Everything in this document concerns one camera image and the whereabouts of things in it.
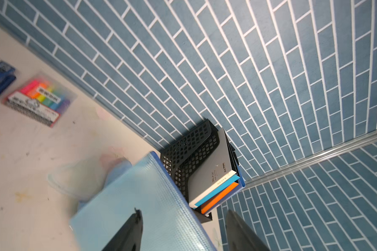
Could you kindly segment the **blue microfiber cloth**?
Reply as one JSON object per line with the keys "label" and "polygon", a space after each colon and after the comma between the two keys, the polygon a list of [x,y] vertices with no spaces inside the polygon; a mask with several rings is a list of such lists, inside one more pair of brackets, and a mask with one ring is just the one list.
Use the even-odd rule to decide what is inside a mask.
{"label": "blue microfiber cloth", "polygon": [[115,154],[94,155],[60,167],[48,175],[48,183],[58,192],[78,201],[89,201],[110,183],[114,176],[132,167]]}

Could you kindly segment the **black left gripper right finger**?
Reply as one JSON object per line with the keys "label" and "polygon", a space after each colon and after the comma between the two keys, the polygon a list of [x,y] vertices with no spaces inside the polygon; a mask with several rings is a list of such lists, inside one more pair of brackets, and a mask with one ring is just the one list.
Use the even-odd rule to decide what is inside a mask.
{"label": "black left gripper right finger", "polygon": [[230,251],[270,251],[236,212],[227,211],[225,227]]}

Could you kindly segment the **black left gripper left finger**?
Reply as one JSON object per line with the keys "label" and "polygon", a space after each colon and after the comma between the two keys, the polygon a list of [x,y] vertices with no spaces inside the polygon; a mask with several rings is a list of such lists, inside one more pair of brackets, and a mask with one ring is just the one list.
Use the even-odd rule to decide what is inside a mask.
{"label": "black left gripper left finger", "polygon": [[128,218],[103,251],[140,251],[142,234],[142,213],[135,209],[135,213]]}

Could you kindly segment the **blue document bag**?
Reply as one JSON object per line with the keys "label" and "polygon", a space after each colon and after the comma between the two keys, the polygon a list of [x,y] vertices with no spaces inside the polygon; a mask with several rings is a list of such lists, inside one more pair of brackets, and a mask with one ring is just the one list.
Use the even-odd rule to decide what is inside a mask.
{"label": "blue document bag", "polygon": [[215,250],[155,152],[126,169],[70,220],[79,249],[101,251],[136,210],[143,221],[139,250]]}

